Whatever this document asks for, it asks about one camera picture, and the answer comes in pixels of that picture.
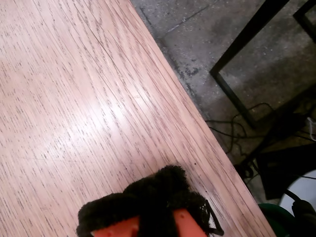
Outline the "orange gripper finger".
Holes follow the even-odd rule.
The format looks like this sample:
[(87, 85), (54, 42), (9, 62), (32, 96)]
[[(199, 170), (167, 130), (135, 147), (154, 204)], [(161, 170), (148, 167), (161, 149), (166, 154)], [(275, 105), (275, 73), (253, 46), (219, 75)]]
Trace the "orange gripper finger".
[(168, 207), (173, 181), (169, 175), (153, 175), (114, 193), (85, 204), (78, 212), (79, 237), (132, 217), (139, 217), (138, 237), (173, 236), (173, 216)]
[(157, 178), (165, 189), (167, 207), (172, 210), (186, 209), (203, 232), (210, 236), (210, 207), (208, 201), (191, 190), (185, 170), (180, 166), (169, 165), (157, 172)]

